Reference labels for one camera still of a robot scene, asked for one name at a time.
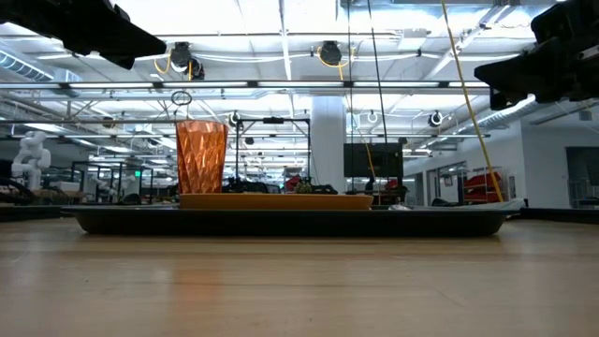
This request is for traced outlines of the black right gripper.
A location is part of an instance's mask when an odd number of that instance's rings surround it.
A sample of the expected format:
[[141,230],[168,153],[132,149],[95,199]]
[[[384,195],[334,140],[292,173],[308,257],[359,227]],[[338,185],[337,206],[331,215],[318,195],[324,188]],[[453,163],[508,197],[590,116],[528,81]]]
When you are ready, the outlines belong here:
[[[537,42],[516,57],[478,66],[475,77],[489,87],[489,108],[505,110],[537,101],[599,98],[599,27],[574,33],[570,28],[538,29]],[[541,75],[537,61],[541,57]]]

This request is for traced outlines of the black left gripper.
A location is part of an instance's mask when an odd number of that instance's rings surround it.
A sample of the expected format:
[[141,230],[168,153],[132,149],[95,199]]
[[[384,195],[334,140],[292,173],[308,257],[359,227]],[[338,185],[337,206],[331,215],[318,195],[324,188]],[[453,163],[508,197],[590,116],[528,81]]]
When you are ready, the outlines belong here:
[[166,43],[131,22],[128,14],[110,0],[0,0],[0,24],[13,23],[44,37],[59,37],[79,54],[97,52],[124,69],[135,59],[163,54]]

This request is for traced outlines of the orange faceted plastic cup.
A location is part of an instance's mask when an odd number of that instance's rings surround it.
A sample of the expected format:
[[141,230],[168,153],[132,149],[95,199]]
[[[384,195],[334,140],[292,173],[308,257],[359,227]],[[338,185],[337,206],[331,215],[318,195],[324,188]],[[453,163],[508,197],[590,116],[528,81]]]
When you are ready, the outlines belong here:
[[228,127],[218,122],[181,120],[175,128],[179,193],[220,193]]

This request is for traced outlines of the orange round plate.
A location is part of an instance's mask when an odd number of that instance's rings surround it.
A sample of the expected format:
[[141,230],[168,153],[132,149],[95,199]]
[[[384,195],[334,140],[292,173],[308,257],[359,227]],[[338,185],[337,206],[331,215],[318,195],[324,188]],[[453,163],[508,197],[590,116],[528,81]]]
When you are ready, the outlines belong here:
[[368,211],[367,195],[215,193],[180,195],[185,210]]

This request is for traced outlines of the black rectangular tray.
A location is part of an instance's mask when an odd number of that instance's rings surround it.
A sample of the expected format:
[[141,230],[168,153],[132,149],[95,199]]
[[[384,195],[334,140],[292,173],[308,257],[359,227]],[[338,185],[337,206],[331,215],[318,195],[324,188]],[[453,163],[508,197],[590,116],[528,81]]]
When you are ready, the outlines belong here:
[[106,235],[221,237],[484,237],[514,210],[440,208],[411,211],[183,210],[64,207],[81,229]]

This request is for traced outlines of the rack with red bins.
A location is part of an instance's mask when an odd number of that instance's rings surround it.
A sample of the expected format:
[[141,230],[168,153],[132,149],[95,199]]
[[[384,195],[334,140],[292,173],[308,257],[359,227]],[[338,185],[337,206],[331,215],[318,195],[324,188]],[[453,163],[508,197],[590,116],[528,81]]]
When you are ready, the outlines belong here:
[[506,178],[501,167],[476,168],[466,172],[462,185],[463,201],[471,204],[508,201]]

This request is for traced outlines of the black display screen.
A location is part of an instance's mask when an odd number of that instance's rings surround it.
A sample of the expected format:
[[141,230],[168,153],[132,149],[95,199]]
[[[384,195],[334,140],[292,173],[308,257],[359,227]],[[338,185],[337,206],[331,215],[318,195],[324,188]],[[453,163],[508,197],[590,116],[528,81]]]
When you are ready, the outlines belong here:
[[402,150],[400,143],[346,143],[343,174],[346,178],[402,178]]

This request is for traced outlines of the white building column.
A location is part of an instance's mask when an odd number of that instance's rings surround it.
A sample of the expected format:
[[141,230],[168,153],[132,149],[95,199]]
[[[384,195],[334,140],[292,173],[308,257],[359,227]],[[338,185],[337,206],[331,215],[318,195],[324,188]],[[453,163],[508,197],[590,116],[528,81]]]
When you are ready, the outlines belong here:
[[314,96],[311,110],[312,173],[318,184],[345,191],[343,145],[346,107],[341,96]]

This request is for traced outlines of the white ventilation duct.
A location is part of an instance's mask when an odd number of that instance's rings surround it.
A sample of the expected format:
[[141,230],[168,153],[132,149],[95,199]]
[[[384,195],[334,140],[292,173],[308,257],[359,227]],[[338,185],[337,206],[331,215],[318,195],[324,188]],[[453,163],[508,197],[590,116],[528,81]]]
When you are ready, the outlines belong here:
[[[520,101],[515,106],[503,110],[484,110],[475,115],[475,121],[480,130],[491,130],[508,125],[509,123],[534,113],[544,108],[543,104],[537,103],[533,95]],[[471,119],[449,128],[446,133],[450,135],[474,134],[475,127]]]

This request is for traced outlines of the black frame rig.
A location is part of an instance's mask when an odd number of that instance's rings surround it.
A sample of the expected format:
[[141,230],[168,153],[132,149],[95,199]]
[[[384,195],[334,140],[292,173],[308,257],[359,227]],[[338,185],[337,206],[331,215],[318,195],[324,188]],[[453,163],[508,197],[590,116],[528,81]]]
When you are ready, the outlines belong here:
[[[263,125],[282,125],[285,123],[291,123],[294,125],[307,139],[307,175],[308,178],[311,177],[311,157],[312,157],[312,129],[311,129],[311,119],[310,118],[284,118],[284,117],[264,117],[264,118],[239,118],[235,125],[235,179],[239,180],[240,177],[240,139],[242,136],[242,132],[240,131],[240,125],[242,123],[249,123],[246,127],[244,127],[244,132],[249,131],[249,129],[255,123],[261,123]],[[307,124],[307,131],[304,132],[298,126],[298,123]]]

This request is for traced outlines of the ceiling light rail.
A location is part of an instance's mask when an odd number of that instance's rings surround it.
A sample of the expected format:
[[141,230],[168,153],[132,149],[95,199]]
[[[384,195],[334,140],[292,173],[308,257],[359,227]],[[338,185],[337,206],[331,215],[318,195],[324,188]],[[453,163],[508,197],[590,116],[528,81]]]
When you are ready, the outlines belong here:
[[0,82],[0,90],[50,89],[246,89],[246,88],[459,88],[459,81],[159,81]]

